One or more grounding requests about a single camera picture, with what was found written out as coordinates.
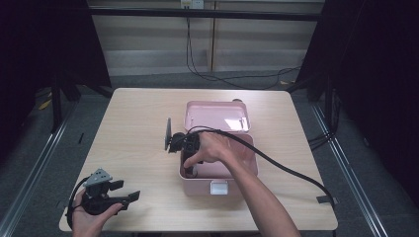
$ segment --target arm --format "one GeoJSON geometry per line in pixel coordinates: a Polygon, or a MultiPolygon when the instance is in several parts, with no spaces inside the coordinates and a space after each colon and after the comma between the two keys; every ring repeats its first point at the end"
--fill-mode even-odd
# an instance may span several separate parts
{"type": "Polygon", "coordinates": [[[185,168],[199,161],[222,162],[237,183],[263,236],[300,236],[283,205],[229,148],[228,138],[203,132],[200,143],[200,150],[186,160],[185,168]]]}
{"type": "Polygon", "coordinates": [[[100,236],[105,222],[114,216],[122,207],[121,203],[111,205],[105,212],[99,215],[91,215],[80,206],[85,190],[77,194],[73,212],[73,237],[97,237],[100,236]]]}

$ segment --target pink plastic case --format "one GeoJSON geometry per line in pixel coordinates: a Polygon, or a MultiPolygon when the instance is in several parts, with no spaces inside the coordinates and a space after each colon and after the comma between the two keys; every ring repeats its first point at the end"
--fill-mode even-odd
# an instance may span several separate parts
{"type": "MultiPolygon", "coordinates": [[[[204,129],[197,126],[221,129],[254,144],[252,136],[247,134],[250,129],[250,120],[246,105],[242,102],[189,102],[185,115],[185,130],[204,129]]],[[[255,153],[233,139],[229,138],[229,142],[232,149],[243,159],[244,164],[255,175],[258,175],[255,153]]],[[[187,178],[181,164],[179,174],[185,194],[188,196],[240,194],[234,179],[221,162],[198,164],[195,178],[187,178]]]]}

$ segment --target box lid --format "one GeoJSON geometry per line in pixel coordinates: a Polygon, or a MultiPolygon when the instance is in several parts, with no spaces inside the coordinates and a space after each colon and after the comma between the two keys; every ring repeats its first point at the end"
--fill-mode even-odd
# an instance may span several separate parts
{"type": "Polygon", "coordinates": [[[247,132],[250,129],[250,120],[246,105],[240,101],[191,101],[187,104],[185,129],[190,130],[196,126],[247,132]]]}

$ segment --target wooden table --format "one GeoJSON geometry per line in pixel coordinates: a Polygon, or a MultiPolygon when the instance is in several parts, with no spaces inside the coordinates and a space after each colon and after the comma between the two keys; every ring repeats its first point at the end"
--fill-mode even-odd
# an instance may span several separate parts
{"type": "MultiPolygon", "coordinates": [[[[257,148],[314,180],[321,178],[290,94],[274,91],[118,89],[112,97],[77,183],[102,167],[124,180],[111,197],[140,190],[138,201],[111,218],[104,230],[129,232],[254,231],[257,227],[242,197],[188,197],[179,176],[180,153],[163,149],[166,121],[185,131],[189,101],[242,100],[257,148]]],[[[258,177],[278,197],[299,230],[332,230],[337,220],[324,193],[257,157],[258,177]]],[[[59,227],[70,231],[63,215],[59,227]]]]}

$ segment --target wall outlet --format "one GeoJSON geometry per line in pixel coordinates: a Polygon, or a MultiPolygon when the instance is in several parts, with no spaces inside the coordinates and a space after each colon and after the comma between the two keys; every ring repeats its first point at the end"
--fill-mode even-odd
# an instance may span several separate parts
{"type": "Polygon", "coordinates": [[[182,9],[192,9],[192,0],[181,0],[182,9]]]}
{"type": "Polygon", "coordinates": [[[204,0],[192,0],[193,9],[204,9],[204,0]]]}

